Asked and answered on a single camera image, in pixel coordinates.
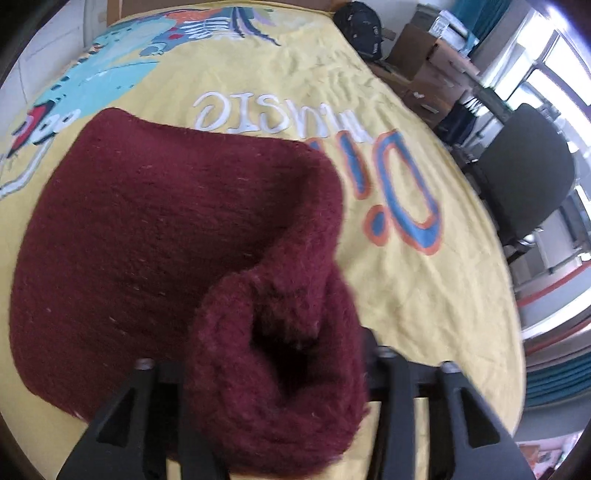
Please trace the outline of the maroon knit sweater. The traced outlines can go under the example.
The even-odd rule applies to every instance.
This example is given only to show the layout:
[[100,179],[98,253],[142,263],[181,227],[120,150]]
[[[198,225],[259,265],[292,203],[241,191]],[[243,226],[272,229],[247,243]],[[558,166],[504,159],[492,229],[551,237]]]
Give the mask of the maroon knit sweater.
[[13,276],[24,385],[94,416],[140,358],[178,362],[232,470],[322,471],[366,413],[362,327],[335,263],[342,182],[307,144],[106,109],[35,206]]

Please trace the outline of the yellow printed bedspread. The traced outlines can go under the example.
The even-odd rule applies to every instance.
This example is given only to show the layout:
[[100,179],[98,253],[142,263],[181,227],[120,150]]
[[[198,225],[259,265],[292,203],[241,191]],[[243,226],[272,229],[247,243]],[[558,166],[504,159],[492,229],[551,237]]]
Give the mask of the yellow printed bedspread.
[[82,104],[46,104],[99,46],[98,70],[152,70],[107,105],[218,133],[317,143],[342,179],[337,260],[362,323],[408,359],[459,364],[514,430],[525,397],[520,321],[489,214],[430,128],[370,71],[322,11],[262,4],[133,15],[127,38],[82,29],[71,1],[30,36],[1,88],[1,305],[38,197],[79,131]]

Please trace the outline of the dark office chair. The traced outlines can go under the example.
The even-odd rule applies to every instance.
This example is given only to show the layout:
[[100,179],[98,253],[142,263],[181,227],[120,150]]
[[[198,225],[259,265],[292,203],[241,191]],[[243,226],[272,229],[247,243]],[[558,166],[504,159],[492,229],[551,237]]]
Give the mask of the dark office chair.
[[476,184],[501,244],[513,248],[508,263],[531,249],[526,237],[561,206],[576,178],[566,139],[528,104],[512,113],[480,157],[460,148],[453,157]]

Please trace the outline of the wooden headboard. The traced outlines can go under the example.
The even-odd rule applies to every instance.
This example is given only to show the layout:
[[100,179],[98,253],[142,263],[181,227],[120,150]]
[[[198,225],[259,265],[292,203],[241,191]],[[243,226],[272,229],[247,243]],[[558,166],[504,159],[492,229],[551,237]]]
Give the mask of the wooden headboard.
[[[188,6],[222,6],[225,4],[256,4],[256,1],[201,1],[201,0],[108,0],[106,9],[106,25],[110,26],[126,17],[162,10],[173,7]],[[276,5],[287,8],[300,8],[322,12],[335,12],[346,4],[338,0],[270,0],[262,4]]]

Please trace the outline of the white printer box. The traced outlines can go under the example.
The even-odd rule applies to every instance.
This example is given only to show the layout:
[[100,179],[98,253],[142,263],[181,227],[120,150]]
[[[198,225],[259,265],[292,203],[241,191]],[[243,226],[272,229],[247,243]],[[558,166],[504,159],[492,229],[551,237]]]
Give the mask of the white printer box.
[[439,10],[434,14],[429,33],[444,40],[463,55],[468,55],[480,40],[451,12]]

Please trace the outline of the teal curtain right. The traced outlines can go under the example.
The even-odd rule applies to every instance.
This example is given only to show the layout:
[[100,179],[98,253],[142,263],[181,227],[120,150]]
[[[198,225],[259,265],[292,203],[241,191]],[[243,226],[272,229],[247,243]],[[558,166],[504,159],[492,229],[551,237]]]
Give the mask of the teal curtain right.
[[511,3],[511,0],[457,0],[451,13],[482,39],[498,24]]

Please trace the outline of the black backpack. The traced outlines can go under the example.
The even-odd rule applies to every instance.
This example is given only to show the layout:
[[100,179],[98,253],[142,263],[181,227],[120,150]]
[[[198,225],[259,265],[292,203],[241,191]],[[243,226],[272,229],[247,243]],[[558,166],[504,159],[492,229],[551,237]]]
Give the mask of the black backpack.
[[382,23],[373,8],[361,1],[348,2],[335,10],[332,21],[364,60],[382,59]]

